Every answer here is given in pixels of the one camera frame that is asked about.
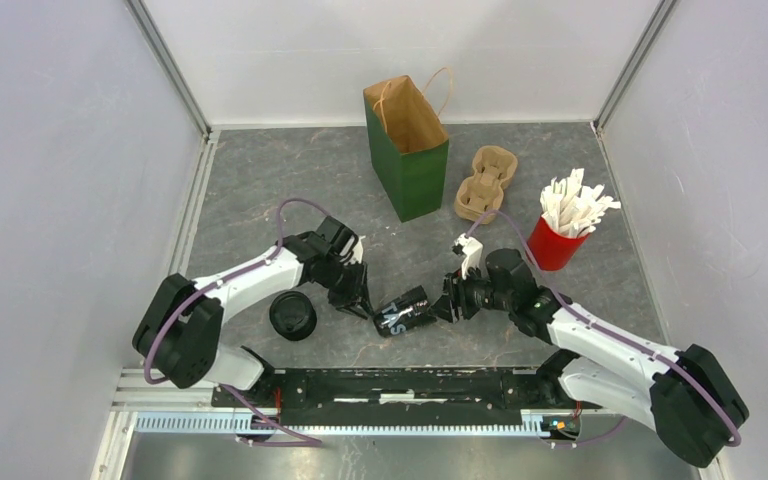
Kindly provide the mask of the black coffee cup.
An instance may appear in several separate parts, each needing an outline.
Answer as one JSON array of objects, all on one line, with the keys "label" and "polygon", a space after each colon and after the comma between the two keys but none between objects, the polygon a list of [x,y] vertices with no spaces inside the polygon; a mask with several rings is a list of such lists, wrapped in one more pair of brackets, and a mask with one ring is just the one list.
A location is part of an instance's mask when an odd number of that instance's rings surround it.
[{"label": "black coffee cup", "polygon": [[416,286],[386,302],[372,317],[377,333],[384,338],[398,336],[436,321],[437,317],[431,310],[422,286]]}]

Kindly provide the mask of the green paper bag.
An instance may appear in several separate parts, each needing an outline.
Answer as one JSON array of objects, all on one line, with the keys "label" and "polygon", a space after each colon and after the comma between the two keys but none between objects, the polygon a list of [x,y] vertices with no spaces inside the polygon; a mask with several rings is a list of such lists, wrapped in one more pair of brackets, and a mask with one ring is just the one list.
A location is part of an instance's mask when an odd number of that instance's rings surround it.
[{"label": "green paper bag", "polygon": [[371,165],[398,219],[408,222],[440,209],[449,134],[408,75],[363,90]]}]

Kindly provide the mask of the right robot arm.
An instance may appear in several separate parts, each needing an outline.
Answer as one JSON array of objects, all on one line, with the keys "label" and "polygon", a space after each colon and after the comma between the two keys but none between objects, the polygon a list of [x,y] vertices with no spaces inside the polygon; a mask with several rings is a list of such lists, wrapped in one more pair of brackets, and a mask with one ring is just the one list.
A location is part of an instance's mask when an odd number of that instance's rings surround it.
[{"label": "right robot arm", "polygon": [[456,323],[482,310],[504,312],[526,336],[556,347],[538,369],[540,400],[605,407],[652,430],[686,463],[708,466],[739,444],[750,411],[712,352],[684,350],[636,336],[537,283],[523,255],[502,248],[482,253],[471,239],[453,252],[460,267],[444,278],[434,305]]}]

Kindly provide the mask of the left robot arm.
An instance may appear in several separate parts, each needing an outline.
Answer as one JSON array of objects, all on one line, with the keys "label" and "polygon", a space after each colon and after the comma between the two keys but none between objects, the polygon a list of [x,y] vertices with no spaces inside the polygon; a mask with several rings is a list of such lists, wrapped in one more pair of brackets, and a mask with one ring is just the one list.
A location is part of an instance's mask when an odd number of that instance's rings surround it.
[{"label": "left robot arm", "polygon": [[335,218],[286,236],[261,255],[196,279],[175,273],[160,283],[132,337],[132,347],[164,381],[187,389],[200,381],[236,388],[250,407],[274,394],[267,361],[247,347],[221,344],[223,326],[274,294],[313,283],[330,305],[360,318],[372,314],[361,237]]}]

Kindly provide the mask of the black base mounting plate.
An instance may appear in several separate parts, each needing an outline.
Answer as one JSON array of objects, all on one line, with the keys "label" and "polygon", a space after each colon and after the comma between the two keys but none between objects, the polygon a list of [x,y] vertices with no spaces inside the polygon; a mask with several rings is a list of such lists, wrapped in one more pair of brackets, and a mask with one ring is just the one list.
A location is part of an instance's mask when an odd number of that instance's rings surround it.
[{"label": "black base mounting plate", "polygon": [[288,368],[248,399],[297,427],[515,426],[523,410],[577,406],[547,375],[514,367]]}]

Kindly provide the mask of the red cup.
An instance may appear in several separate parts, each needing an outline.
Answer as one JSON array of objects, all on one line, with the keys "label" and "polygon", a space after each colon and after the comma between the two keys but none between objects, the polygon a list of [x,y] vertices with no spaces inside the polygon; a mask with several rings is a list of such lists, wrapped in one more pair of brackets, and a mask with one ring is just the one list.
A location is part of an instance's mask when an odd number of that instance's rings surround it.
[{"label": "red cup", "polygon": [[541,270],[558,271],[567,265],[588,237],[589,234],[577,238],[564,237],[540,217],[527,239],[527,246]]}]

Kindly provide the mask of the cardboard two-cup carrier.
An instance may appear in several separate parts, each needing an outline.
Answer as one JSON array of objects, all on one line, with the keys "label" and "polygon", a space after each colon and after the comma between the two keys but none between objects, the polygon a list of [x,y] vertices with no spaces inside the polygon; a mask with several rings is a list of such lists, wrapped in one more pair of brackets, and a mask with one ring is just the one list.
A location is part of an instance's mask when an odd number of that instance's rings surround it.
[{"label": "cardboard two-cup carrier", "polygon": [[476,221],[484,213],[498,210],[517,166],[517,157],[507,149],[495,145],[479,148],[472,160],[472,174],[463,180],[455,196],[455,214]]}]

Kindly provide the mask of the white paper stick bundle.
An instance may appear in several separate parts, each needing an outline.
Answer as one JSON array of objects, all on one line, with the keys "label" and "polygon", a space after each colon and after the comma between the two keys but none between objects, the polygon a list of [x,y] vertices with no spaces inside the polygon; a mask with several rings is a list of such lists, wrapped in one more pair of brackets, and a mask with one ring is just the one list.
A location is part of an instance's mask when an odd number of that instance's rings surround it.
[{"label": "white paper stick bundle", "polygon": [[583,183],[584,169],[553,178],[540,193],[541,219],[556,234],[583,238],[592,233],[609,210],[620,210],[621,202],[604,194],[605,185]]}]

